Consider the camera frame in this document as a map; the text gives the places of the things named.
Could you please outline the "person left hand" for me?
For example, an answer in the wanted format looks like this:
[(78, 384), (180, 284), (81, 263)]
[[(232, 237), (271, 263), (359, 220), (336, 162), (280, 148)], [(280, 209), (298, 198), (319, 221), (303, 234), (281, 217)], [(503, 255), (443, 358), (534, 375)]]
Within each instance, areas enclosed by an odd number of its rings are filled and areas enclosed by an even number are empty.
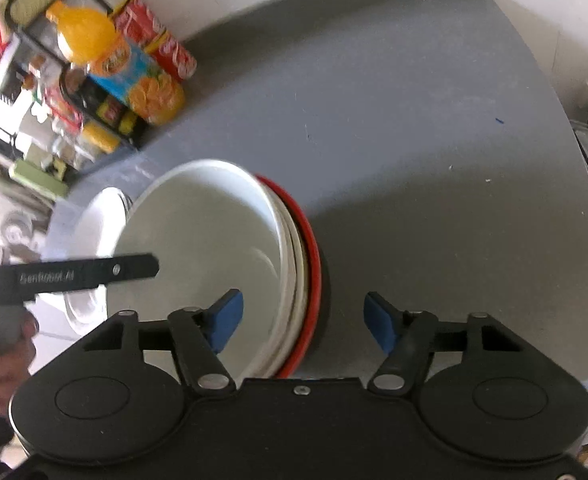
[(36, 356), (33, 338), (39, 333), (39, 324), (29, 312), (24, 312), (20, 336), (6, 352), (0, 355), (0, 416), (8, 416), (9, 401), (15, 391), (30, 377), (29, 366)]

